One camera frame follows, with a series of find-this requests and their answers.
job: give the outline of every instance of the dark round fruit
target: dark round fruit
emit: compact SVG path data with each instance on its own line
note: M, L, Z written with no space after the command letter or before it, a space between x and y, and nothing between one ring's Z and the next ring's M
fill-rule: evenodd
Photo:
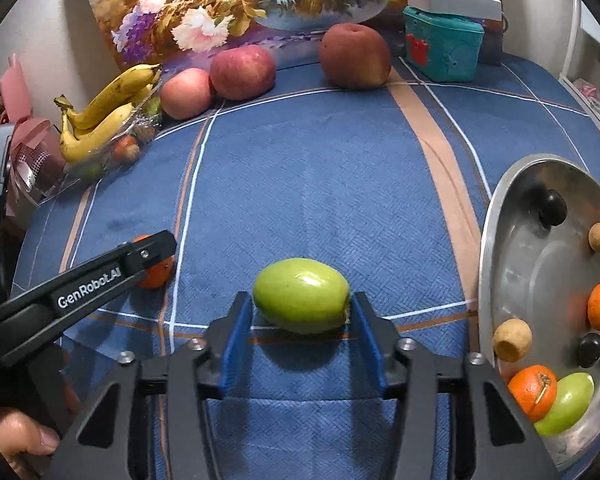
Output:
M555 189L548 189L542 198L540 221L546 228L560 225L567 218L567 204Z
M600 359L600 334L590 332L578 343L576 361L582 368L591 368Z

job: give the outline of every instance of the stainless steel plate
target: stainless steel plate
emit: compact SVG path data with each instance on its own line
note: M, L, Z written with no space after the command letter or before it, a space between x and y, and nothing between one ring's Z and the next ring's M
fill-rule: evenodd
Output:
M538 197L555 189L568 208L566 220L546 228ZM587 371L596 390L592 403L570 430L544 439L558 469L573 464L600 434L600 363L583 370L575 363L577 340L589 330L587 299L600 282L600 254L587 241L600 222L600 185L556 155L526 156L500 180L482 234L478 316L480 349L509 380L518 370L543 364L562 378ZM517 363L493 354L496 327L517 317L531 327L533 344Z

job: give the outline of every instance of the screw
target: screw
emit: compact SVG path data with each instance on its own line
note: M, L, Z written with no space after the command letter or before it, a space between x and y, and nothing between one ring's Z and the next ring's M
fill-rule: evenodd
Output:
M118 362L123 366L129 365L135 360L136 354L134 354L131 350L124 350L120 352L120 355L118 356Z
M410 337L403 337L398 340L398 348L400 350L405 350L405 351L413 350L414 348L416 348L417 345L418 344L416 343L416 340L411 339Z
M480 352L471 352L469 354L469 362L472 365L483 365L486 362L486 359L484 358L484 355L482 355Z
M188 348L199 352L200 350L204 350L206 348L206 339L203 337L195 337L193 339L189 339L185 344Z

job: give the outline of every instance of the white box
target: white box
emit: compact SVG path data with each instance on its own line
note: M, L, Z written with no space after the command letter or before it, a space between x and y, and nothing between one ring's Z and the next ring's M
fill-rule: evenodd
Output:
M454 14L479 20L502 19L500 0L407 0L410 7L433 14Z

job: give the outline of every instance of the floral backdrop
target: floral backdrop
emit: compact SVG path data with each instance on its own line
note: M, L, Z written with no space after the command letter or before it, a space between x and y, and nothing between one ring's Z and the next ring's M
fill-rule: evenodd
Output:
M269 49L279 66L312 62L334 23L365 23L394 48L406 0L89 0L117 63L161 62L168 70L208 66L219 50Z

